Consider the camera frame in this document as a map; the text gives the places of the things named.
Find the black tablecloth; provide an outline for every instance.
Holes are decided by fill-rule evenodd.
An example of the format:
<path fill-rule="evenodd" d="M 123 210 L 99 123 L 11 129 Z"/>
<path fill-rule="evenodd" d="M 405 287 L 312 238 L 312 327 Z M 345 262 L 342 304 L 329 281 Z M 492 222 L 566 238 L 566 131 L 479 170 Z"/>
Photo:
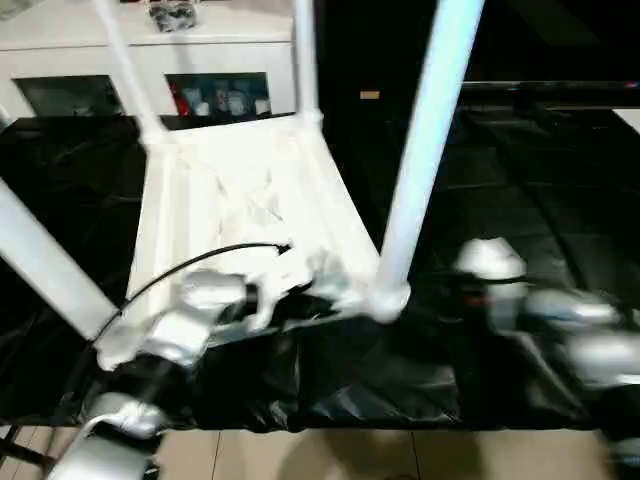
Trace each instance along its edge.
<path fill-rule="evenodd" d="M 360 108 L 340 121 L 328 115 L 326 135 L 379 245 L 406 124 Z M 3 179 L 116 303 L 144 176 L 136 138 L 127 118 L 24 119 L 0 135 Z M 433 274 L 466 240 L 502 236 L 531 275 L 640 307 L 639 139 L 606 111 L 458 112 L 400 321 L 354 319 L 211 351 L 191 391 L 178 392 L 188 404 L 178 426 L 590 427 L 593 419 L 547 392 L 508 342 L 439 322 Z M 84 342 L 6 265 L 1 278 L 0 420 L 73 423 L 95 366 L 65 417 L 52 414 Z"/>

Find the white pole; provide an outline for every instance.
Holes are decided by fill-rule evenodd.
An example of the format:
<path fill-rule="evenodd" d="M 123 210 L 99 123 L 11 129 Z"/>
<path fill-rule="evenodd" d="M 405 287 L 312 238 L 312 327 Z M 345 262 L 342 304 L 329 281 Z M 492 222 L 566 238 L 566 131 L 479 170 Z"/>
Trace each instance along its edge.
<path fill-rule="evenodd" d="M 483 4 L 484 0 L 438 2 L 380 265 L 370 292 L 374 310 L 385 310 L 387 307 L 389 311 L 398 310 L 398 302 L 406 303 L 408 299 L 409 268 L 451 127 Z"/>
<path fill-rule="evenodd" d="M 93 5 L 106 30 L 109 47 L 117 64 L 120 66 L 122 79 L 129 89 L 129 95 L 135 105 L 136 112 L 134 113 L 140 128 L 142 143 L 145 145 L 160 143 L 162 142 L 165 128 L 153 112 L 146 91 L 136 75 L 127 45 L 122 39 L 120 26 L 115 15 L 114 2 L 115 0 L 93 0 Z"/>
<path fill-rule="evenodd" d="M 318 71 L 313 0 L 295 0 L 295 52 L 298 80 L 298 115 L 317 126 L 322 120 L 318 106 Z"/>
<path fill-rule="evenodd" d="M 84 338 L 115 307 L 0 179 L 0 255 Z"/>

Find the tiled floor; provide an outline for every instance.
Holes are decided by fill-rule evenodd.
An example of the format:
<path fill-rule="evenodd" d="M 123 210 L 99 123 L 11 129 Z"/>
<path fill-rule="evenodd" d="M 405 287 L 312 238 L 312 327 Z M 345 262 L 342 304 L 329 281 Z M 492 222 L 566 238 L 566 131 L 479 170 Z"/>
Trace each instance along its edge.
<path fill-rule="evenodd" d="M 24 428 L 18 443 L 42 451 L 46 439 Z M 157 463 L 163 480 L 607 480 L 604 453 L 589 432 L 191 431 L 171 432 Z M 0 469 L 0 480 L 38 475 L 15 460 Z"/>

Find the white cabinet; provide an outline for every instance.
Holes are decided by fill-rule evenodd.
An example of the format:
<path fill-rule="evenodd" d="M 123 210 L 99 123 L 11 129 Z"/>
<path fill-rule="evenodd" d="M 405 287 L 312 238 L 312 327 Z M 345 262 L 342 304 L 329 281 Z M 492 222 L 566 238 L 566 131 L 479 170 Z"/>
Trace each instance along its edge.
<path fill-rule="evenodd" d="M 199 24 L 163 34 L 143 4 L 118 5 L 131 56 L 161 115 L 295 110 L 292 20 L 280 0 L 198 4 Z M 0 22 L 0 112 L 132 114 L 89 0 L 44 0 Z"/>

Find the wire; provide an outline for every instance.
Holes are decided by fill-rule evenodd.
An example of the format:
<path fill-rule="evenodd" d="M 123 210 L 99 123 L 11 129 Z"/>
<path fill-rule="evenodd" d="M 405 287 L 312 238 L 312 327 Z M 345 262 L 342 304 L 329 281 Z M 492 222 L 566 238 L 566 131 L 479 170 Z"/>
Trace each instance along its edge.
<path fill-rule="evenodd" d="M 202 260 L 206 260 L 207 258 L 212 258 L 217 255 L 222 255 L 223 253 L 233 252 L 236 250 L 243 250 L 246 248 L 265 248 L 265 247 L 275 248 L 278 251 L 278 255 L 282 255 L 283 253 L 291 249 L 290 245 L 277 244 L 277 243 L 265 243 L 265 242 L 238 243 L 235 245 L 228 245 L 226 247 L 216 248 L 214 250 L 210 250 L 201 255 L 198 255 L 197 257 L 193 257 L 185 262 L 179 263 L 175 267 L 170 268 L 166 272 L 158 275 L 154 279 L 144 284 L 130 298 L 125 299 L 125 301 L 122 303 L 120 308 L 118 308 L 115 311 L 115 313 L 108 318 L 108 320 L 105 322 L 102 328 L 100 328 L 100 330 L 98 331 L 96 336 L 93 338 L 93 340 L 87 344 L 83 352 L 80 354 L 80 359 L 76 363 L 73 370 L 71 371 L 71 374 L 69 375 L 67 383 L 65 384 L 65 387 L 62 390 L 63 398 L 60 401 L 59 407 L 56 409 L 57 411 L 54 412 L 53 421 L 57 423 L 59 421 L 57 417 L 62 417 L 66 413 L 67 402 L 70 401 L 71 398 L 73 398 L 75 387 L 77 387 L 78 382 L 82 378 L 82 374 L 84 374 L 84 371 L 86 370 L 86 366 L 91 358 L 91 352 L 95 344 L 104 336 L 107 330 L 109 330 L 109 327 L 113 325 L 113 323 L 124 313 L 124 311 L 136 300 L 138 300 L 142 295 L 144 295 L 147 291 L 149 291 L 149 289 L 151 289 L 153 286 L 157 285 L 161 281 L 165 280 L 167 277 L 170 277 L 171 275 L 174 275 L 175 273 L 178 273 L 184 270 L 185 268 L 190 267 L 194 263 L 198 263 L 198 262 L 201 262 Z M 67 393 L 70 393 L 71 397 L 68 397 L 65 400 L 64 396 L 66 396 Z M 57 433 L 56 428 L 52 427 L 51 430 L 49 431 L 49 437 L 47 439 L 47 444 L 44 452 L 45 456 L 51 456 L 51 450 L 53 449 L 53 445 L 56 440 L 56 433 Z M 42 473 L 43 473 L 43 478 L 46 477 L 47 475 L 46 467 L 43 468 Z"/>
<path fill-rule="evenodd" d="M 165 278 L 170 277 L 171 275 L 174 275 L 175 273 L 178 273 L 178 272 L 184 270 L 185 268 L 193 265 L 194 263 L 198 263 L 198 262 L 200 262 L 202 260 L 206 260 L 207 258 L 215 257 L 217 255 L 222 255 L 223 253 L 233 252 L 235 250 L 242 250 L 242 249 L 245 249 L 245 248 L 261 248 L 261 247 L 275 248 L 275 249 L 278 250 L 278 254 L 280 254 L 280 255 L 291 248 L 289 245 L 281 245 L 281 244 L 277 244 L 277 243 L 262 243 L 262 242 L 239 243 L 239 244 L 236 244 L 236 245 L 229 245 L 227 247 L 216 248 L 215 250 L 211 250 L 209 252 L 205 252 L 205 253 L 203 253 L 201 255 L 198 255 L 197 257 L 193 257 L 193 258 L 187 260 L 186 262 L 182 262 L 182 263 L 176 265 L 175 267 L 170 268 L 169 270 L 167 270 L 166 272 L 162 273 L 161 275 L 158 275 L 156 278 L 154 278 L 153 280 L 151 280 L 148 283 L 146 283 L 145 285 L 143 285 L 130 298 L 125 299 L 125 301 L 122 304 L 122 306 L 118 310 L 116 310 L 116 312 L 111 317 L 109 317 L 109 319 L 106 321 L 106 323 L 102 326 L 102 328 L 100 329 L 98 334 L 94 337 L 93 341 L 90 343 L 90 346 L 93 347 L 96 344 L 96 342 L 102 338 L 102 336 L 106 333 L 106 331 L 109 330 L 109 327 L 113 324 L 113 322 L 115 322 L 118 319 L 118 317 L 121 316 L 122 313 L 133 302 L 135 302 L 138 298 L 140 298 L 142 295 L 144 295 L 150 288 L 152 288 L 156 284 L 160 283 Z"/>

